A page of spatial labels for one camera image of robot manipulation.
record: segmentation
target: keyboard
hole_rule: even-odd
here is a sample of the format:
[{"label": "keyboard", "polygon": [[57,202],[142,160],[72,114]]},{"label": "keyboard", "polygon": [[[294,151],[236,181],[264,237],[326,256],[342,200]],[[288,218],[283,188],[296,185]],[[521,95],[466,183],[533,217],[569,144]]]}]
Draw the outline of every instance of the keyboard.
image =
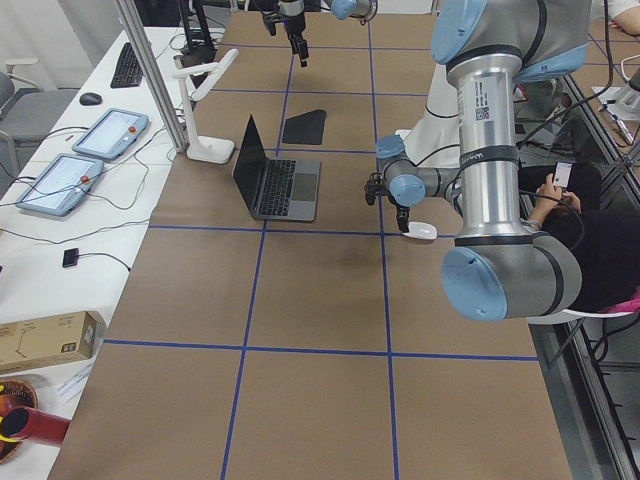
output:
[{"label": "keyboard", "polygon": [[295,169],[295,160],[271,160],[269,162],[269,172],[260,201],[261,215],[287,216]]},{"label": "keyboard", "polygon": [[142,82],[142,69],[133,53],[133,47],[129,42],[120,50],[116,71],[111,79],[111,88],[137,87]]}]

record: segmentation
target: white desk lamp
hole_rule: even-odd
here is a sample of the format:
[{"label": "white desk lamp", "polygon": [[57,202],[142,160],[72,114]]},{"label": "white desk lamp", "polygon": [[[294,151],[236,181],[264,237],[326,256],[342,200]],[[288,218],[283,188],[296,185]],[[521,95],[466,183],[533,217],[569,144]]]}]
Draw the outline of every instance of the white desk lamp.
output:
[{"label": "white desk lamp", "polygon": [[[205,63],[195,65],[193,67],[181,68],[173,73],[173,78],[178,80],[180,84],[180,93],[182,94],[182,105],[184,107],[184,118],[187,123],[187,134],[189,136],[189,148],[187,149],[187,157],[192,160],[201,160],[211,163],[226,163],[231,158],[235,145],[231,140],[223,140],[221,138],[202,137],[198,135],[196,130],[196,122],[193,119],[193,108],[191,108],[191,100],[202,100],[213,86],[220,80],[220,77],[233,63],[238,56],[238,50],[229,50],[220,62]],[[209,72],[204,82],[189,97],[187,92],[187,78],[191,75],[201,75]]]}]

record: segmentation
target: tablet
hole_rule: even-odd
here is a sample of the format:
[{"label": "tablet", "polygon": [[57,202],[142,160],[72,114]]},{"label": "tablet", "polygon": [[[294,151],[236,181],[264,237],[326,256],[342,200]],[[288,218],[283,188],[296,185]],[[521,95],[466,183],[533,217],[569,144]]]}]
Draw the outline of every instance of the tablet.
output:
[{"label": "tablet", "polygon": [[113,160],[135,142],[149,124],[143,113],[110,108],[71,147],[73,151]]},{"label": "tablet", "polygon": [[61,217],[73,210],[101,177],[97,158],[60,154],[18,198],[16,206]]}]

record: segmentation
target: silver laptop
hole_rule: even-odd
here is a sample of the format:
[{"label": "silver laptop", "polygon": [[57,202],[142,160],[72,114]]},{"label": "silver laptop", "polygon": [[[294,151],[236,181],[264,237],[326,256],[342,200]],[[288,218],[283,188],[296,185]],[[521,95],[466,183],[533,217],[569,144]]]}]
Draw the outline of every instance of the silver laptop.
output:
[{"label": "silver laptop", "polygon": [[311,222],[316,217],[320,161],[268,158],[253,116],[233,179],[253,218]]}]

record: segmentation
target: computer mouse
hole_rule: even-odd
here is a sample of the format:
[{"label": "computer mouse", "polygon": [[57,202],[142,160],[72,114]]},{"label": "computer mouse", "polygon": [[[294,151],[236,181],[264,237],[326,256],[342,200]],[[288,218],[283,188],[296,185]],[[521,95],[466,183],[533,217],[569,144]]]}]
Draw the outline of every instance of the computer mouse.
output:
[{"label": "computer mouse", "polygon": [[97,93],[87,92],[80,95],[80,105],[100,105],[102,97]]}]

